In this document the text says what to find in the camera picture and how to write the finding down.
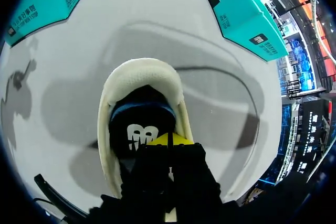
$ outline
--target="sneaker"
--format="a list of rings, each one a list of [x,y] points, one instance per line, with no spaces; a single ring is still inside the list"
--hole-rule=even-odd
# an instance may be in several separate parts
[[[115,197],[140,144],[167,132],[193,140],[179,74],[157,59],[129,60],[107,78],[99,104],[98,148]]]

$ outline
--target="white floor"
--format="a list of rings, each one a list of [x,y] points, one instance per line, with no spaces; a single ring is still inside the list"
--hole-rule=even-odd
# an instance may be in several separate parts
[[[281,131],[276,64],[225,40],[207,0],[80,0],[66,22],[5,44],[0,58],[4,145],[34,197],[44,197],[39,173],[84,211],[110,194],[95,146],[100,94],[115,67],[141,57],[180,73],[224,201],[268,168]],[[31,60],[18,89],[8,78]]]

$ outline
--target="shoe tongue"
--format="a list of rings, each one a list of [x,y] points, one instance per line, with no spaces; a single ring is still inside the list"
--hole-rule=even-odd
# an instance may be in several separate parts
[[[113,108],[110,146],[118,159],[132,159],[140,144],[174,132],[176,119],[164,95],[151,86],[131,92]]]

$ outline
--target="shoe logo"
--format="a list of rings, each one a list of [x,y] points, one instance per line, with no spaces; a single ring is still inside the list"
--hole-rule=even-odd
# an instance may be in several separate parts
[[[129,144],[131,151],[136,151],[139,144],[146,144],[148,142],[157,139],[159,130],[154,126],[147,126],[143,128],[138,124],[131,124],[127,127],[128,140],[131,141]]]

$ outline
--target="yellow object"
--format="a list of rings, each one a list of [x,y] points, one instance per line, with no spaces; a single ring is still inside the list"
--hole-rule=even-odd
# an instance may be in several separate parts
[[[180,135],[177,135],[176,133],[173,133],[173,142],[174,145],[179,145],[179,144],[194,144],[192,141],[185,139],[181,137]],[[162,136],[158,137],[154,141],[151,141],[147,143],[147,145],[167,145],[168,143],[168,133],[163,134]]]

